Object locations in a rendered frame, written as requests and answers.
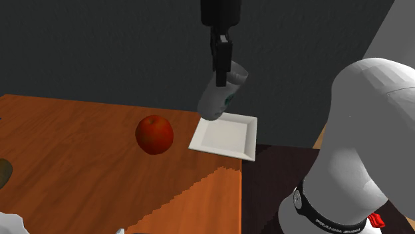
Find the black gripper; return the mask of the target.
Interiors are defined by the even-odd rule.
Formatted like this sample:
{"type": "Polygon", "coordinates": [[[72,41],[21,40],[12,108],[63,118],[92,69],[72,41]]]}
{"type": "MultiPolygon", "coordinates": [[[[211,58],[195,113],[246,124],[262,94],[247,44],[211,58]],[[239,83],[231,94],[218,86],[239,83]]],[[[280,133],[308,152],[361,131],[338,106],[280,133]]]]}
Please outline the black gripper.
{"type": "Polygon", "coordinates": [[[240,22],[242,0],[200,0],[201,22],[211,27],[210,48],[215,85],[225,87],[231,70],[233,42],[229,34],[221,35],[217,27],[233,27],[240,22]]]}

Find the white paper cup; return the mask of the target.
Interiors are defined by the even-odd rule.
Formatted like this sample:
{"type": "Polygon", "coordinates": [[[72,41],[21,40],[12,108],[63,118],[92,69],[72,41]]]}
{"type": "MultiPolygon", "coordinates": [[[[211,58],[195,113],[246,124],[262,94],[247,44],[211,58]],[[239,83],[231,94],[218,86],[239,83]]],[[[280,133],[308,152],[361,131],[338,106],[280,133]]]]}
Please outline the white paper cup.
{"type": "Polygon", "coordinates": [[[217,120],[229,106],[235,93],[241,88],[249,73],[238,63],[231,62],[231,70],[227,73],[225,86],[216,86],[216,72],[208,83],[200,101],[198,113],[205,120],[217,120]]]}

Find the white square plate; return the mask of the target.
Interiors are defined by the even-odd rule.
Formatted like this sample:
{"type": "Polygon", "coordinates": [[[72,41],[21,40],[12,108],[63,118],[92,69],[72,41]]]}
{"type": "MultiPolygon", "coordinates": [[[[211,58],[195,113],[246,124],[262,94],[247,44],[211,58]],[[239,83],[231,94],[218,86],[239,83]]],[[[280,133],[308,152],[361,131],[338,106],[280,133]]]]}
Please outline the white square plate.
{"type": "Polygon", "coordinates": [[[257,117],[224,112],[217,120],[200,118],[190,150],[255,161],[257,117]]]}

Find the red apple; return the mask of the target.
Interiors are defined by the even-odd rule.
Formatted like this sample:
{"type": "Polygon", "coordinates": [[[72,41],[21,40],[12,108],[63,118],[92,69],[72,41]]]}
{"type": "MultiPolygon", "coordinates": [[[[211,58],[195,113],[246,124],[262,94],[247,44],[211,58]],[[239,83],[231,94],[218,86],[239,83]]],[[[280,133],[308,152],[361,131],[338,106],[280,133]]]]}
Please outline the red apple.
{"type": "Polygon", "coordinates": [[[150,155],[163,154],[173,144],[174,131],[167,119],[149,115],[137,125],[135,137],[139,147],[150,155]]]}

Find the dark robot stand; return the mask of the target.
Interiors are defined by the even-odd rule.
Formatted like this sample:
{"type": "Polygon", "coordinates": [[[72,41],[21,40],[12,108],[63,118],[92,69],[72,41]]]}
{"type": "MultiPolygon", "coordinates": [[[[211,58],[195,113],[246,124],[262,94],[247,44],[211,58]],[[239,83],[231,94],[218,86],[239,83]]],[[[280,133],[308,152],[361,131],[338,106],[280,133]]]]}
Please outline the dark robot stand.
{"type": "Polygon", "coordinates": [[[415,234],[414,153],[259,145],[242,169],[242,234],[415,234]]]}

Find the olive green round object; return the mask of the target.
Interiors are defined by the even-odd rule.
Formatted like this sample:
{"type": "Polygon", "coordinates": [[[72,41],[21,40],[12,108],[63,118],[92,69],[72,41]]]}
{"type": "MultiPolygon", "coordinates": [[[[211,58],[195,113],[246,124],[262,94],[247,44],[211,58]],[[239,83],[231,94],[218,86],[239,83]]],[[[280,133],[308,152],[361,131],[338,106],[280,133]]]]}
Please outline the olive green round object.
{"type": "Polygon", "coordinates": [[[13,173],[13,166],[5,158],[0,158],[0,189],[5,186],[13,173]]]}

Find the white angular object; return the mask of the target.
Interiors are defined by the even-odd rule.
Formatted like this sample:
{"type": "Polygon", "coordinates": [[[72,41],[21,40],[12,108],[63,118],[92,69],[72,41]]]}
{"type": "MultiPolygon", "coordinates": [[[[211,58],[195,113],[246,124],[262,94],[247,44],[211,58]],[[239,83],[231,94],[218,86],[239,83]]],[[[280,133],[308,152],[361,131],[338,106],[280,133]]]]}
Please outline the white angular object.
{"type": "Polygon", "coordinates": [[[23,218],[17,214],[0,212],[0,234],[30,234],[23,218]]]}

